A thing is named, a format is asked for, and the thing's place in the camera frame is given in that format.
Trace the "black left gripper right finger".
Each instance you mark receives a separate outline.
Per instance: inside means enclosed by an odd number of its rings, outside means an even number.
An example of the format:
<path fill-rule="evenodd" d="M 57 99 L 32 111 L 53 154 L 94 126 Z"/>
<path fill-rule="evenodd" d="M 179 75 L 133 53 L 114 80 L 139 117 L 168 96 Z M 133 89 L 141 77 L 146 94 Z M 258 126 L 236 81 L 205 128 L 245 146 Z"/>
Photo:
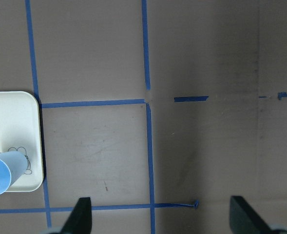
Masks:
<path fill-rule="evenodd" d="M 242 196 L 230 197 L 230 229 L 233 234 L 281 234 L 273 230 Z"/>

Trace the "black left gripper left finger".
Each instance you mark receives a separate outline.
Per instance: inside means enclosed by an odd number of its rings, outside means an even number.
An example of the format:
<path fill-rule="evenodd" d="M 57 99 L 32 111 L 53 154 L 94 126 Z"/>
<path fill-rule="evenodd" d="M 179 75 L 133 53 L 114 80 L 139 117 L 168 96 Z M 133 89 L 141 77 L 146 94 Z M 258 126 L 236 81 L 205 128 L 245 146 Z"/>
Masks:
<path fill-rule="evenodd" d="M 92 231 L 92 206 L 90 197 L 78 199 L 70 216 L 61 228 L 61 234 L 90 234 Z"/>

